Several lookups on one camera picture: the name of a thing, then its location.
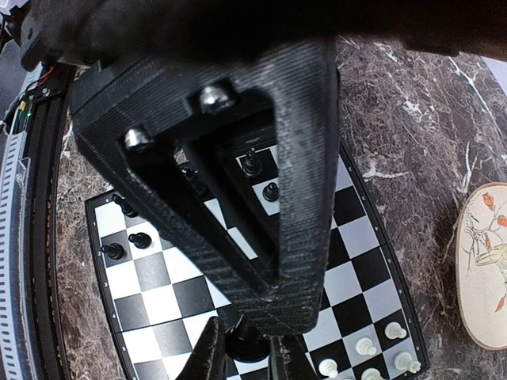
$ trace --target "black chess piece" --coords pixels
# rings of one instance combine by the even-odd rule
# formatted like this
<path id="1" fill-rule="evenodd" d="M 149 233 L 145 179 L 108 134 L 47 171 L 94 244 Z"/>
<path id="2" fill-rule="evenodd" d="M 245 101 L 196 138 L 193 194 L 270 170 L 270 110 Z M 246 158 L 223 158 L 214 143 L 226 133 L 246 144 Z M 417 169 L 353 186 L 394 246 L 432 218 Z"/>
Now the black chess piece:
<path id="1" fill-rule="evenodd" d="M 206 192 L 208 192 L 208 186 L 206 186 L 206 184 L 199 178 L 194 169 L 186 169 L 183 174 L 190 183 L 190 186 L 192 186 L 194 192 L 196 192 L 197 196 L 202 197 L 206 195 Z"/>
<path id="2" fill-rule="evenodd" d="M 128 240 L 139 249 L 148 248 L 151 244 L 151 237 L 144 232 L 128 235 Z"/>
<path id="3" fill-rule="evenodd" d="M 246 154 L 242 170 L 248 178 L 255 178 L 261 175 L 262 162 L 255 153 L 255 148 L 250 149 L 250 151 Z"/>
<path id="4" fill-rule="evenodd" d="M 268 202 L 276 202 L 280 197 L 278 185 L 274 182 L 269 182 L 268 185 L 262 190 L 262 196 Z"/>
<path id="5" fill-rule="evenodd" d="M 260 362 L 269 355 L 269 340 L 259 337 L 258 330 L 244 315 L 225 336 L 226 352 L 234 360 L 244 363 Z"/>
<path id="6" fill-rule="evenodd" d="M 102 253 L 104 253 L 105 255 L 108 255 L 108 257 L 113 260 L 119 260 L 125 254 L 124 247 L 122 247 L 121 245 L 119 245 L 117 243 L 112 243 L 110 245 L 103 245 L 101 248 L 101 251 L 102 251 Z"/>
<path id="7" fill-rule="evenodd" d="M 121 207 L 121 212 L 123 212 L 124 215 L 127 216 L 128 218 L 135 218 L 137 215 L 139 215 L 137 211 L 134 210 L 132 206 L 127 203 L 125 198 L 122 198 L 118 194 L 113 194 L 111 199 L 114 203 L 116 203 L 118 206 Z"/>

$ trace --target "marble countertop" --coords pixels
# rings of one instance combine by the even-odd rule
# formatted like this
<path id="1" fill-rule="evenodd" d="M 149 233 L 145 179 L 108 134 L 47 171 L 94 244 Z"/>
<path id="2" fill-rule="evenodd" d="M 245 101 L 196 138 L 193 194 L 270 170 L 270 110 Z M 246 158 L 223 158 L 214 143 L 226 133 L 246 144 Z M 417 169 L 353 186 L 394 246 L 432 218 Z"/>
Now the marble countertop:
<path id="1" fill-rule="evenodd" d="M 393 239 L 432 368 L 426 379 L 507 378 L 503 351 L 467 335 L 456 294 L 456 221 L 479 185 L 507 181 L 507 97 L 480 57 L 339 38 L 341 137 Z M 84 201 L 108 188 L 66 135 L 58 287 L 73 378 L 123 379 L 99 297 Z"/>

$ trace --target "leaf pattern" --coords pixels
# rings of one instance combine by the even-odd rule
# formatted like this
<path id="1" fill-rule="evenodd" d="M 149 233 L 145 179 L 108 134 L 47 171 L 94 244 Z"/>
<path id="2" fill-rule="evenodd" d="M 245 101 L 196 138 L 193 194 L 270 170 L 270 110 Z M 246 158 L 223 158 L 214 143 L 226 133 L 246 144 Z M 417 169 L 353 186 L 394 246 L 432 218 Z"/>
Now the leaf pattern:
<path id="1" fill-rule="evenodd" d="M 497 223 L 502 227 L 507 227 L 507 218 L 504 215 L 498 217 Z"/>
<path id="2" fill-rule="evenodd" d="M 505 306 L 505 296 L 500 298 L 500 302 L 498 303 L 497 309 L 494 311 L 495 313 L 502 310 Z"/>
<path id="3" fill-rule="evenodd" d="M 482 200 L 484 200 L 484 204 L 491 210 L 494 211 L 494 198 L 486 193 L 482 195 Z"/>
<path id="4" fill-rule="evenodd" d="M 490 237 L 488 236 L 487 233 L 484 233 L 484 236 L 485 236 L 484 238 L 486 240 L 486 249 L 488 251 L 490 251 L 491 250 L 491 240 L 490 240 Z"/>

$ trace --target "screw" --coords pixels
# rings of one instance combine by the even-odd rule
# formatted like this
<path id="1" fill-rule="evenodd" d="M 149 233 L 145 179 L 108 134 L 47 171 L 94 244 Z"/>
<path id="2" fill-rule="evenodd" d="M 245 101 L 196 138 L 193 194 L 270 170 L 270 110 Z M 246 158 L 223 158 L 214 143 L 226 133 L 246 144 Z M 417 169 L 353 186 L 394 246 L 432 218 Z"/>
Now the screw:
<path id="1" fill-rule="evenodd" d="M 209 85 L 200 92 L 199 102 L 203 113 L 215 115 L 232 107 L 236 100 L 221 85 Z"/>
<path id="2" fill-rule="evenodd" d="M 145 150 L 152 144 L 153 141 L 142 128 L 129 129 L 125 134 L 125 146 L 128 150 Z"/>

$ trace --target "oval plate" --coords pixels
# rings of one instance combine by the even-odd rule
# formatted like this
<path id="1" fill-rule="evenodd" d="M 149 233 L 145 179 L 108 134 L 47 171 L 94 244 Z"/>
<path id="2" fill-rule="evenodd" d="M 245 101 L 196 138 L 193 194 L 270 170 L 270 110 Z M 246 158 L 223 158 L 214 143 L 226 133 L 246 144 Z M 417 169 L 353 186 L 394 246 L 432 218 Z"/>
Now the oval plate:
<path id="1" fill-rule="evenodd" d="M 472 339 L 507 348 L 507 184 L 478 188 L 459 216 L 456 241 L 459 308 Z"/>

